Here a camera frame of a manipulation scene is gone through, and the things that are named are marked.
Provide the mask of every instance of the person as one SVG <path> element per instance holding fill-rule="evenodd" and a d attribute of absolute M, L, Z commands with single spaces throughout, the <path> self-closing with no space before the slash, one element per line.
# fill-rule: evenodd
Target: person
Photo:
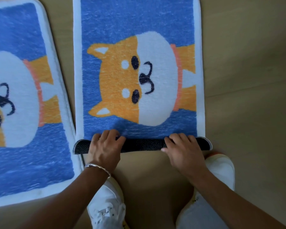
<path fill-rule="evenodd" d="M 128 228 L 125 204 L 112 173 L 126 140 L 117 130 L 95 134 L 88 153 L 90 166 L 36 212 L 21 228 L 73 228 L 88 207 L 94 229 Z M 194 199 L 178 216 L 176 228 L 286 228 L 279 221 L 234 192 L 232 161 L 223 154 L 206 159 L 194 136 L 171 134 L 163 148 L 173 167 L 197 189 Z"/>

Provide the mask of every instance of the dog collar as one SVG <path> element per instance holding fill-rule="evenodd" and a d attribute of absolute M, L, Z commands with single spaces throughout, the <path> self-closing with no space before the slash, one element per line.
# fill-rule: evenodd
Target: dog collar
<path fill-rule="evenodd" d="M 177 89 L 177 98 L 176 102 L 173 108 L 173 111 L 178 111 L 179 110 L 179 105 L 180 105 L 180 99 L 181 99 L 181 92 L 182 92 L 182 64 L 181 64 L 181 59 L 179 57 L 179 52 L 176 48 L 175 44 L 170 45 L 176 58 L 176 64 L 178 67 L 178 89 Z"/>
<path fill-rule="evenodd" d="M 34 83 L 37 89 L 37 94 L 38 94 L 38 101 L 39 101 L 39 124 L 38 126 L 44 126 L 44 102 L 42 99 L 42 89 L 40 86 L 40 82 L 38 80 L 38 76 L 36 72 L 34 71 L 33 67 L 31 66 L 30 62 L 28 60 L 23 60 L 24 65 L 26 65 L 27 69 L 30 71 L 31 76 L 34 79 Z"/>

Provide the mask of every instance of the pant leg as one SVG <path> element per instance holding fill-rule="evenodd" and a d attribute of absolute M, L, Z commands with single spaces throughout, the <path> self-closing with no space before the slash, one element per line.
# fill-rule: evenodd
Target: pant leg
<path fill-rule="evenodd" d="M 228 229 L 228 226 L 201 196 L 180 216 L 177 229 Z"/>
<path fill-rule="evenodd" d="M 123 229 L 117 220 L 109 217 L 105 217 L 99 224 L 92 225 L 92 227 L 93 229 Z"/>

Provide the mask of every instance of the person's right arm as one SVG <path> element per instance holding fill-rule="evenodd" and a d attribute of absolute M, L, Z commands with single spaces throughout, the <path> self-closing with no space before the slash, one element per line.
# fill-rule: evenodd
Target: person's right arm
<path fill-rule="evenodd" d="M 174 133 L 170 139 L 165 138 L 165 143 L 167 148 L 162 151 L 168 154 L 172 166 L 188 178 L 229 228 L 286 228 L 217 179 L 207 169 L 194 136 Z"/>

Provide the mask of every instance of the silver bracelet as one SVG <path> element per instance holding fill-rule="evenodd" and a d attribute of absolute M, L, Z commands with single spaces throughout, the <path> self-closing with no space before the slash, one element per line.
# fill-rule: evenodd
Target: silver bracelet
<path fill-rule="evenodd" d="M 105 168 L 103 168 L 103 167 L 101 167 L 101 166 L 99 166 L 99 165 L 89 163 L 89 164 L 85 165 L 85 168 L 86 168 L 86 167 L 91 167 L 91 166 L 98 167 L 98 168 L 104 170 L 104 171 L 109 175 L 108 178 L 111 177 L 111 173 L 109 173 L 109 171 L 107 171 Z"/>

